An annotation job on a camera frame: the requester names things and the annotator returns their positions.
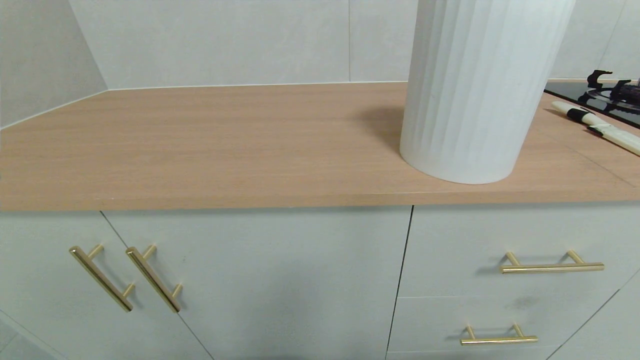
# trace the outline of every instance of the kitchen counter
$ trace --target kitchen counter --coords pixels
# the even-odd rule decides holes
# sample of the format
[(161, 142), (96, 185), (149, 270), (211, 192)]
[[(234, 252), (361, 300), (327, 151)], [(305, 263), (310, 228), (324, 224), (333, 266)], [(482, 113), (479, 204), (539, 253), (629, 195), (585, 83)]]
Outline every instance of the kitchen counter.
[(640, 158), (554, 113), (548, 94), (507, 179), (427, 176), (398, 151), (405, 94), (406, 83), (104, 92), (2, 130), (0, 210), (640, 200)]

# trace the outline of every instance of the brass bar handle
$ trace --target brass bar handle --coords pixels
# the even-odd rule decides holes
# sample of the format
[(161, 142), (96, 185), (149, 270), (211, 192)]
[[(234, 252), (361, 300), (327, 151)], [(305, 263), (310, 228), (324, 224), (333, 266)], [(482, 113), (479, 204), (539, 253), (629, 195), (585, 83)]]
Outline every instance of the brass bar handle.
[(512, 252), (507, 252), (507, 259), (511, 265), (500, 266), (503, 274), (522, 274), (536, 272), (580, 272), (580, 271), (602, 271), (603, 263), (585, 263), (584, 260), (573, 250), (566, 252), (575, 264), (547, 264), (547, 265), (521, 265)]
[(92, 261), (92, 259), (97, 254), (100, 254), (102, 250), (104, 250), (104, 247), (102, 246), (102, 244), (98, 244), (91, 251), (89, 251), (89, 254), (85, 254), (84, 251), (82, 251), (82, 249), (80, 249), (80, 247), (78, 246), (72, 247), (71, 249), (69, 249), (69, 252), (76, 260), (78, 260), (80, 265), (82, 265), (83, 268), (98, 282), (98, 284), (102, 286), (104, 291), (111, 295), (113, 300), (115, 300), (118, 305), (122, 306), (122, 309), (124, 309), (124, 311), (129, 312), (133, 310), (133, 305), (131, 305), (131, 303), (127, 300), (127, 297), (133, 292), (133, 289), (135, 289), (136, 286), (134, 284), (129, 284), (124, 292), (120, 293), (120, 290), (118, 290), (113, 285), (113, 283), (109, 281), (109, 279), (107, 279), (107, 277), (100, 271), (100, 269), (98, 269), (97, 266), (95, 266)]
[(180, 304), (176, 298), (180, 291), (182, 291), (182, 284), (178, 284), (175, 286), (173, 291), (169, 291), (169, 289), (160, 281), (160, 278), (156, 275), (149, 263), (147, 263), (147, 259), (156, 251), (155, 245), (149, 245), (149, 247), (145, 250), (144, 254), (140, 254), (140, 252), (136, 249), (136, 247), (130, 247), (127, 249), (126, 253), (129, 256), (129, 259), (133, 261), (133, 263), (138, 267), (142, 275), (144, 275), (151, 286), (158, 292), (158, 295), (166, 302), (167, 305), (171, 308), (174, 313), (178, 313), (180, 311)]
[(460, 339), (460, 345), (492, 345), (492, 344), (514, 344), (514, 343), (537, 343), (537, 336), (524, 336), (522, 334), (522, 330), (520, 330), (520, 326), (517, 323), (513, 324), (513, 329), (516, 331), (518, 336), (513, 338), (487, 338), (487, 339), (478, 339), (474, 334), (473, 328), (470, 325), (467, 325), (467, 332), (469, 333), (469, 339)]

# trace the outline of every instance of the wall tile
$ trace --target wall tile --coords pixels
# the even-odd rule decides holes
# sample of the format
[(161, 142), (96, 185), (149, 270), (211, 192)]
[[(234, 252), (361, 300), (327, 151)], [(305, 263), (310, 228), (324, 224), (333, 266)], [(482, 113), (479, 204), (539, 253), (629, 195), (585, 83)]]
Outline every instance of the wall tile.
[(1, 126), (106, 89), (67, 0), (0, 0)]
[(640, 1), (627, 0), (600, 68), (616, 79), (640, 77)]
[(0, 352), (0, 360), (55, 360), (55, 358), (18, 335)]
[(624, 0), (576, 0), (550, 77), (584, 79), (598, 69), (623, 5)]
[(348, 0), (71, 0), (110, 89), (348, 81)]
[(351, 80), (406, 81), (417, 0), (351, 0)]

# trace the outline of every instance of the black glass cooktop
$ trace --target black glass cooktop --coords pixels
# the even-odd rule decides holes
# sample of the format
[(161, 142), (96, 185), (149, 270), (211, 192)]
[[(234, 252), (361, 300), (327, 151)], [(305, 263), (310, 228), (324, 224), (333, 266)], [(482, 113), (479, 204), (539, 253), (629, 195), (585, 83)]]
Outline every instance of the black glass cooktop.
[(585, 81), (549, 81), (545, 92), (640, 129), (640, 86), (635, 81), (599, 81), (596, 70)]

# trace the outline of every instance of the ribbed white vase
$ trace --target ribbed white vase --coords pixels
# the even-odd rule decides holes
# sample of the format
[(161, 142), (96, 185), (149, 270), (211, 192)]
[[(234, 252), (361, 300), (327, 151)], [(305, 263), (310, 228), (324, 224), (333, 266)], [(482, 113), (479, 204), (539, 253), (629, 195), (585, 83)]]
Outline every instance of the ribbed white vase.
[(400, 152), (456, 183), (507, 177), (575, 0), (420, 0)]

